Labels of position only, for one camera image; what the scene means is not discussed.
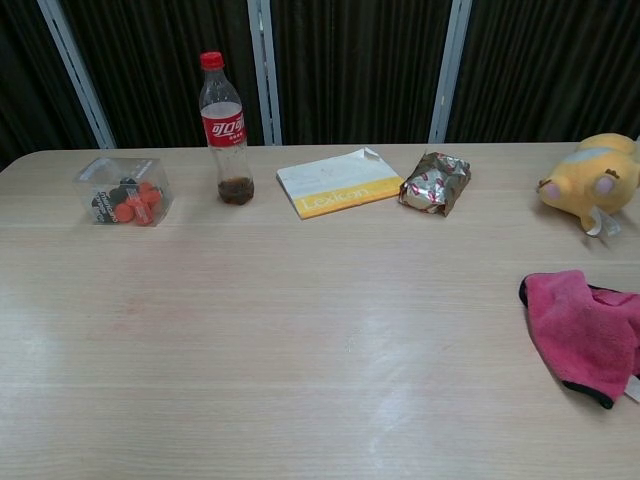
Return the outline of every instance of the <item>foil wrapper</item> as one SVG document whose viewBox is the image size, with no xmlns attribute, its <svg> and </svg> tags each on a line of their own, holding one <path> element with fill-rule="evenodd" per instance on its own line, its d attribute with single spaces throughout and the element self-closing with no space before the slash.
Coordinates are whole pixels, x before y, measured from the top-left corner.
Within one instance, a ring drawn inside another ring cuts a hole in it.
<svg viewBox="0 0 640 480">
<path fill-rule="evenodd" d="M 398 200 L 428 213 L 449 214 L 471 179 L 468 162 L 444 153 L 425 153 L 400 187 Z"/>
</svg>

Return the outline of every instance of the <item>pink towel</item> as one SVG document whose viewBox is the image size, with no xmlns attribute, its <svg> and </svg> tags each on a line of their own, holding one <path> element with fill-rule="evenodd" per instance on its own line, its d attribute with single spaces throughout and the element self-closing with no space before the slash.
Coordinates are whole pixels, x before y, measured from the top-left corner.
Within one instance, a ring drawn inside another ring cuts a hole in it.
<svg viewBox="0 0 640 480">
<path fill-rule="evenodd" d="M 574 270 L 522 281 L 531 338 L 551 371 L 604 408 L 640 375 L 640 295 L 587 284 Z"/>
</svg>

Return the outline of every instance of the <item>table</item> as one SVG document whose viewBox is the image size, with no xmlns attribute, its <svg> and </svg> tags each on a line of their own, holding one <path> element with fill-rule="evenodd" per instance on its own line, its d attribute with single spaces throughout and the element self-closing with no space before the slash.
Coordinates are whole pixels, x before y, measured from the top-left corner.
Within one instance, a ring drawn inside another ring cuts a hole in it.
<svg viewBox="0 0 640 480">
<path fill-rule="evenodd" d="M 637 478 L 640 406 L 562 388 L 517 289 L 581 268 L 640 291 L 640 196 L 589 239 L 534 192 L 574 145 L 448 144 L 473 174 L 448 218 L 300 221 L 276 169 L 358 147 L 250 148 L 244 207 L 215 200 L 206 149 L 109 152 L 162 159 L 156 228 L 87 223 L 71 179 L 98 151 L 8 167 L 2 478 Z M 373 148 L 406 176 L 425 145 Z"/>
</svg>

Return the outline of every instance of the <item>brown liquid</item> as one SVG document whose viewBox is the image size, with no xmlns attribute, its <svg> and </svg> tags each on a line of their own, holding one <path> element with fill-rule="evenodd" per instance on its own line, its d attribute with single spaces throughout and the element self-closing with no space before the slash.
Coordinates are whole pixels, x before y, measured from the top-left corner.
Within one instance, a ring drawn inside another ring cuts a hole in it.
<svg viewBox="0 0 640 480">
<path fill-rule="evenodd" d="M 218 184 L 218 193 L 225 203 L 244 205 L 253 198 L 253 180 L 247 177 L 236 177 Z"/>
</svg>

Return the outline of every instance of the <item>red label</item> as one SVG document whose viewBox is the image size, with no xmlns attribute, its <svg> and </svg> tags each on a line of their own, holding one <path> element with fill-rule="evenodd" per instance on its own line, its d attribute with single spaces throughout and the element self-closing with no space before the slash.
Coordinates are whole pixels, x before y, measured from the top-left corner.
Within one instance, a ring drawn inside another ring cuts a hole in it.
<svg viewBox="0 0 640 480">
<path fill-rule="evenodd" d="M 242 112 L 227 118 L 202 117 L 202 124 L 212 147 L 231 147 L 247 139 Z"/>
</svg>

